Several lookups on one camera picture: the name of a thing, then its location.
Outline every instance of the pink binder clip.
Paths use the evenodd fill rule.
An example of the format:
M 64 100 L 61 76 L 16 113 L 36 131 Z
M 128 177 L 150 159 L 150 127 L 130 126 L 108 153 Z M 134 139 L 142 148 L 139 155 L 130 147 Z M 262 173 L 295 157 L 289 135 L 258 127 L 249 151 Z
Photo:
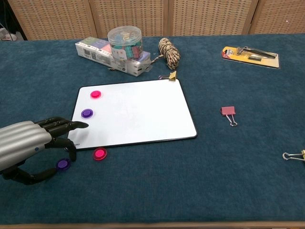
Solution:
M 234 117 L 233 117 L 233 115 L 236 114 L 235 113 L 235 107 L 224 106 L 224 107 L 221 108 L 220 112 L 223 116 L 226 116 L 227 119 L 230 121 L 230 126 L 237 126 L 237 122 L 234 120 Z

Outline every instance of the blue felt surface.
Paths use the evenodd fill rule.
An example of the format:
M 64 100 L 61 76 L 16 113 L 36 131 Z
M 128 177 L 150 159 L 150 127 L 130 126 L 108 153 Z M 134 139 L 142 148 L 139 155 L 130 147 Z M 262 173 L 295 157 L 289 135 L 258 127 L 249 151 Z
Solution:
M 143 39 L 153 58 L 159 39 Z M 0 179 L 0 224 L 305 220 L 305 166 L 282 158 L 305 148 L 305 34 L 171 40 L 198 137 L 109 148 L 103 161 L 81 151 L 69 170 L 33 186 Z M 74 43 L 0 42 L 0 127 L 71 118 L 85 85 L 170 72 L 164 60 L 138 78 L 110 72 Z M 279 53 L 281 69 L 223 60 L 226 45 Z M 230 105 L 236 128 L 219 112 Z M 22 168 L 40 172 L 65 156 L 45 150 Z

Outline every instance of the barcode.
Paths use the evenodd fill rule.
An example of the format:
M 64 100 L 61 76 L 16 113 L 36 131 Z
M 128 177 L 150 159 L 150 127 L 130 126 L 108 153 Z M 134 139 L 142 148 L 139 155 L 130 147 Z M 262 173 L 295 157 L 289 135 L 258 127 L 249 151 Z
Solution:
M 105 57 L 105 56 L 102 56 L 102 55 L 98 55 L 98 59 L 100 61 L 104 61 L 104 64 L 111 65 L 110 58 L 108 58 L 108 57 Z
M 92 57 L 92 59 L 96 60 L 96 55 L 95 55 L 95 53 L 91 52 L 91 57 Z
M 89 50 L 84 49 L 84 52 L 85 52 L 86 55 L 90 55 L 90 51 Z

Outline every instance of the yellow package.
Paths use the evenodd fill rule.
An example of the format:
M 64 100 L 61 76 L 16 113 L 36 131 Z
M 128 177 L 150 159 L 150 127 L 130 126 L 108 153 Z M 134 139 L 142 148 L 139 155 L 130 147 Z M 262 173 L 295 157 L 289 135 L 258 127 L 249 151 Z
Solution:
M 222 56 L 225 59 L 240 61 L 244 63 L 258 64 L 273 68 L 279 68 L 279 55 L 273 52 L 265 52 L 249 47 L 224 47 Z

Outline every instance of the wicker panel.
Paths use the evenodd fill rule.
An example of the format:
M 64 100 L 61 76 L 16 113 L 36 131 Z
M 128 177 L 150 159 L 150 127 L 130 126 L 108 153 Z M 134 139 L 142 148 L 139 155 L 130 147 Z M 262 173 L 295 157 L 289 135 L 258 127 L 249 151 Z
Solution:
M 248 30 L 250 26 L 248 18 L 252 18 L 257 3 L 255 0 L 171 1 L 171 31 L 175 36 L 242 34 L 244 27 Z
M 9 0 L 28 40 L 96 37 L 89 0 Z
M 305 32 L 305 0 L 264 0 L 250 33 Z
M 142 36 L 162 36 L 164 0 L 90 0 L 99 38 L 118 26 L 133 25 Z

